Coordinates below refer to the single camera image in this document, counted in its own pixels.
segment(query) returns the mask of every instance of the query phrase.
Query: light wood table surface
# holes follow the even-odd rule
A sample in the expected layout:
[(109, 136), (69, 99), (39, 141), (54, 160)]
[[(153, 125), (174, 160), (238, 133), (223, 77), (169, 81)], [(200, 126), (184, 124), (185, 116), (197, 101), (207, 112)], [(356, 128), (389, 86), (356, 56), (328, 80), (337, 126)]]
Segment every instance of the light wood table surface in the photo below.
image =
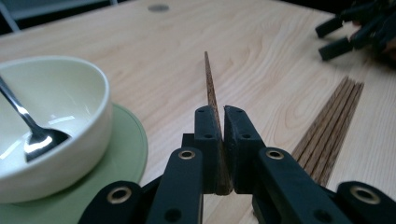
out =
[[(153, 4), (166, 12), (150, 12)], [(194, 110), (207, 104), (208, 51), (224, 105), (247, 111), (267, 146), (292, 152), (332, 92), (349, 76), (365, 83), (329, 183), (359, 180), (396, 198), (396, 70), (369, 51), (328, 63), (315, 27), (332, 15), (267, 0), (141, 0), (0, 37), (0, 62), (38, 55), (75, 56), (107, 75), (113, 102), (130, 109), (148, 136), (143, 186), (163, 173)], [(205, 196), (204, 223), (257, 223), (249, 196)]]

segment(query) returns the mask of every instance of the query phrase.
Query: spoon bowl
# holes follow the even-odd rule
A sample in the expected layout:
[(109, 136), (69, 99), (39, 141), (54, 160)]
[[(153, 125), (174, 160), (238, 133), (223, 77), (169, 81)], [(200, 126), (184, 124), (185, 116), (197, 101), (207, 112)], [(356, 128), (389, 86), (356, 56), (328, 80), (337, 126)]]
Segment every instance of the spoon bowl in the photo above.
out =
[(0, 92), (6, 97), (15, 111), (19, 113), (32, 132), (29, 140), (25, 142), (24, 145), (25, 159), (27, 162), (56, 148), (70, 138), (67, 133), (38, 126), (1, 76)]

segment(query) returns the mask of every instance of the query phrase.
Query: green saucer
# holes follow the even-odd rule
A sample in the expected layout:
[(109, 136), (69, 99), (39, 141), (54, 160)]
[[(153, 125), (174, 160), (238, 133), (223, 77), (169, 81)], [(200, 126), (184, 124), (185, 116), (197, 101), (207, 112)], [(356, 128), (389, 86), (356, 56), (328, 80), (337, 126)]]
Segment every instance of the green saucer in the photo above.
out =
[(73, 224), (104, 186), (126, 180), (138, 183), (148, 157), (148, 141), (139, 120), (126, 108), (113, 105), (113, 131), (105, 156), (85, 177), (68, 189), (26, 203), (0, 204), (0, 223)]

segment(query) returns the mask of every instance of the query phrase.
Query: wood grain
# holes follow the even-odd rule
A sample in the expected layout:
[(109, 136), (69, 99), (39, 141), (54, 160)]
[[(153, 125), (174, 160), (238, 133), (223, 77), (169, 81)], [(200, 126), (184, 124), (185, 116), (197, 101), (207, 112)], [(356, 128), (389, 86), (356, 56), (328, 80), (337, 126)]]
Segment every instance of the wood grain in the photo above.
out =
[[(221, 134), (221, 125), (220, 125), (220, 118), (219, 118), (219, 109), (218, 103), (216, 100), (216, 92), (215, 92), (215, 85), (213, 84), (213, 77), (212, 77), (212, 70), (210, 69), (210, 62), (209, 56), (207, 51), (205, 51), (205, 71), (206, 71), (206, 92), (207, 92), (207, 102), (210, 106), (213, 107), (215, 112), (215, 120), (216, 124)], [(216, 187), (216, 194), (217, 195), (227, 195), (233, 190), (233, 182), (231, 180), (230, 172), (228, 170), (228, 165), (226, 164), (225, 158), (225, 149), (224, 145), (221, 144), (219, 146), (219, 176), (218, 176), (218, 183)]]
[(363, 84), (345, 77), (323, 107), (292, 156), (312, 179), (326, 187)]

